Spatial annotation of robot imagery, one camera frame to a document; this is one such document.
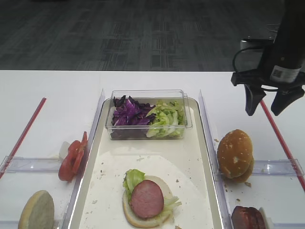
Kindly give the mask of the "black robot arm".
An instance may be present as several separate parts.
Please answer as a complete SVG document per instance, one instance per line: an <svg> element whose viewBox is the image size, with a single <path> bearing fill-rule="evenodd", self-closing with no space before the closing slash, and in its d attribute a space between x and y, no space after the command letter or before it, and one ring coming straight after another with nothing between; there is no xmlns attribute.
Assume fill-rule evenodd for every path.
<svg viewBox="0 0 305 229"><path fill-rule="evenodd" d="M237 56L247 50L262 50L260 62L255 69L240 72L236 68ZM303 97L305 74L301 71L305 61L305 2L286 0L285 12L275 39L268 44L246 47L233 57L234 86L244 85L245 111L252 116L266 92L276 92L271 105L278 116L291 103Z"/></svg>

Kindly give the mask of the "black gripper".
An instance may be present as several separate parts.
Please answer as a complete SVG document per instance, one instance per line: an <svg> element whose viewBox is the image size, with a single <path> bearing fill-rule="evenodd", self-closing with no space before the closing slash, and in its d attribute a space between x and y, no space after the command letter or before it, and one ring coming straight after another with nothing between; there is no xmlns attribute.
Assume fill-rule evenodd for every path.
<svg viewBox="0 0 305 229"><path fill-rule="evenodd" d="M234 72L231 82L234 86L244 84L245 88L245 111L252 116L261 100L266 96L264 91L278 91L271 105L271 111L275 116L287 108L291 103L302 98L305 94L302 86L305 84L305 73L301 71L305 60L305 51L295 48L293 51L278 52L281 46L271 44L264 47L261 59L254 69L239 71L236 67L236 59L243 52L250 52L258 48L240 49L233 57L232 65ZM262 88L263 85L274 89Z"/></svg>

